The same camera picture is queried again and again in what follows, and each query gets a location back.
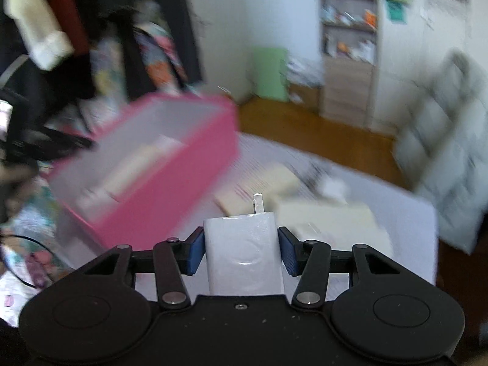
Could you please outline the pink cardboard box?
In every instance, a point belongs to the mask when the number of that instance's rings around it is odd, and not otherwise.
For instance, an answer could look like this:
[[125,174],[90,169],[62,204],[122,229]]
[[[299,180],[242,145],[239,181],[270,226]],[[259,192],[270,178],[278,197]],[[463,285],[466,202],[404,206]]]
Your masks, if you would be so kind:
[[170,236],[238,154],[237,107],[224,96],[153,93],[130,104],[48,176],[56,239],[75,256]]

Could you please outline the white power adapter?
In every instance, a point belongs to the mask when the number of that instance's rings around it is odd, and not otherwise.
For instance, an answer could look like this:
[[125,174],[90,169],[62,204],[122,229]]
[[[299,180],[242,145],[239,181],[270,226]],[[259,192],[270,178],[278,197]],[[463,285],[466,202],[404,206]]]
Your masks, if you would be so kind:
[[283,294],[284,282],[275,216],[260,193],[250,214],[203,223],[209,292],[215,296]]

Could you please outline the floral quilt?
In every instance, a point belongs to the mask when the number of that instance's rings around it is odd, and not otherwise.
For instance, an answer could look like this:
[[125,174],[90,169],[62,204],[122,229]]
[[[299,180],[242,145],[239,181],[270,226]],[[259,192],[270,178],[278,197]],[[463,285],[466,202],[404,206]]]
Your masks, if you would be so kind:
[[[133,32],[143,75],[159,90],[180,93],[186,75],[170,32],[154,22],[137,23]],[[102,125],[114,120],[132,99],[136,66],[123,48],[121,36],[104,37],[93,61],[102,99],[87,106],[92,110],[89,115]],[[24,305],[72,269],[62,260],[56,240],[61,209],[49,183],[40,175],[27,180],[13,206],[16,213],[1,225],[1,319],[16,327]]]

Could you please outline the cream flat box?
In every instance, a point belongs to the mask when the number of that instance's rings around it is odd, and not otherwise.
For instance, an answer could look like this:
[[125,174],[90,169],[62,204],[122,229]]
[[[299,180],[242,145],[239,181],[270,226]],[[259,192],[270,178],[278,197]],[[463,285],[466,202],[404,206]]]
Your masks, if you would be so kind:
[[364,244],[389,257],[394,254],[388,232],[364,203],[284,200],[275,204],[274,217],[278,226],[288,228],[300,241],[318,240],[335,250]]

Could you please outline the white patterned bed sheet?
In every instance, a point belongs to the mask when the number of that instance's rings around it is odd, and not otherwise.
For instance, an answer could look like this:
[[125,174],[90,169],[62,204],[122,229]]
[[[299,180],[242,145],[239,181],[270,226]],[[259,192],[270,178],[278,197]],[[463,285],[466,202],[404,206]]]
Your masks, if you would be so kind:
[[191,294],[291,294],[277,230],[334,250],[368,245],[427,282],[437,268],[432,205],[297,149],[232,131],[133,140],[105,135],[48,178],[58,233],[81,266],[127,244],[151,249],[204,228],[208,276]]

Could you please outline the cream fleece jacket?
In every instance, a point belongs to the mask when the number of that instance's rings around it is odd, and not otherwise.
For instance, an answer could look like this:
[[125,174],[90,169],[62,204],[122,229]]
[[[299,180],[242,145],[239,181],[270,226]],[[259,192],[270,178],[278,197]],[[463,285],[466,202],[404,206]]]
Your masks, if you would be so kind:
[[4,0],[4,11],[16,23],[30,59],[40,70],[53,70],[74,53],[47,0]]

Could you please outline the red hanging garment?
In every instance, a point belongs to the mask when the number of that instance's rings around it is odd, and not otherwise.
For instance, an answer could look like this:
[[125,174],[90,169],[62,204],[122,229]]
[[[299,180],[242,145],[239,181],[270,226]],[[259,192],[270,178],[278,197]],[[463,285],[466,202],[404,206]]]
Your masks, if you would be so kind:
[[76,55],[89,52],[88,38],[74,0],[50,0],[61,30],[68,36]]

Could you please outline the grey puffer jacket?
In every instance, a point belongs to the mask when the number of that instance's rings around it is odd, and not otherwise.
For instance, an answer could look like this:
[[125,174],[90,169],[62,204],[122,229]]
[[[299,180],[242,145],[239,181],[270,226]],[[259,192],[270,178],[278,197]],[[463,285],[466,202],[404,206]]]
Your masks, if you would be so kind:
[[436,209],[439,238],[473,252],[487,212],[487,74],[475,60],[447,55],[409,108],[394,158],[409,189]]

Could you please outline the dark hanging garment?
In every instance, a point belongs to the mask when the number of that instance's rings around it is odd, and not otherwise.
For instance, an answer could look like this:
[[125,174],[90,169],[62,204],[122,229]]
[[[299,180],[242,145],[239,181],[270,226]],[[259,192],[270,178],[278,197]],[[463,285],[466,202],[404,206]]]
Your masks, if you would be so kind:
[[190,84],[203,81],[199,48],[194,36],[187,0],[156,0],[167,23],[180,64]]

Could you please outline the brown cardboard box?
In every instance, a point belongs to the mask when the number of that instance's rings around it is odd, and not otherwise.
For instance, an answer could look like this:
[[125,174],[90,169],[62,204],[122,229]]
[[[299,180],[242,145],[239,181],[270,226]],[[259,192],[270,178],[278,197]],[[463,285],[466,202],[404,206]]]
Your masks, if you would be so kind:
[[301,84],[289,85],[289,101],[312,113],[319,113],[320,98],[320,87],[309,87]]

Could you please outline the plastic bag of packages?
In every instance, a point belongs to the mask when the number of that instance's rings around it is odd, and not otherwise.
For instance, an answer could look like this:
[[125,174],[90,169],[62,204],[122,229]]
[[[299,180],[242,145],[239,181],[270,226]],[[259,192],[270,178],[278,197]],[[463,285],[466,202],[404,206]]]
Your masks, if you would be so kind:
[[309,88],[322,87],[325,79],[323,61],[291,56],[287,63],[286,77],[291,84]]

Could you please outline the orange jar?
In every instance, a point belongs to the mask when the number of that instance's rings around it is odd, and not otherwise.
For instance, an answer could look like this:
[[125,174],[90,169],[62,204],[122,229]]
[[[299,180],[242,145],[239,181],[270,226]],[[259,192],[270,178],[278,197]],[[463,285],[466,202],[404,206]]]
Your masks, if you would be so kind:
[[365,10],[364,22],[370,28],[376,29],[377,28],[377,15],[374,12],[372,12],[371,10]]

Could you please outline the teal hanging organizer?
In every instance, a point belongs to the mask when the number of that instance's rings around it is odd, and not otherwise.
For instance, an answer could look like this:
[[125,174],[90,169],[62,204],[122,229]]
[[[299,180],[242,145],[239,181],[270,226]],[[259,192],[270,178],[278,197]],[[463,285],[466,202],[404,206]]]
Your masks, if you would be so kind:
[[386,11],[391,22],[406,23],[404,5],[402,2],[386,0]]

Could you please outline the light wood wardrobe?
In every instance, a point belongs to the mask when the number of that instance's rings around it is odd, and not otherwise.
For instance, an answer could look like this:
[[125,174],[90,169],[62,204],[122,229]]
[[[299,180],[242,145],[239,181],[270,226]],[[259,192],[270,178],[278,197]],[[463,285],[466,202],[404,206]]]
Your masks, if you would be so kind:
[[392,20],[378,0],[379,51],[368,128],[394,135],[453,50],[487,70],[487,0],[411,0]]

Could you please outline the wooden shelf cabinet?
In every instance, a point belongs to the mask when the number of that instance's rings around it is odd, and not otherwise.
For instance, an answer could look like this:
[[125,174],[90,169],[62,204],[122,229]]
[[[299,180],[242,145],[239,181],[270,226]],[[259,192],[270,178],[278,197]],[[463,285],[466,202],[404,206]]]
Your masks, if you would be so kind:
[[325,68],[325,118],[365,129],[377,59],[377,28],[364,22],[365,10],[377,15],[378,0],[321,0],[320,21]]

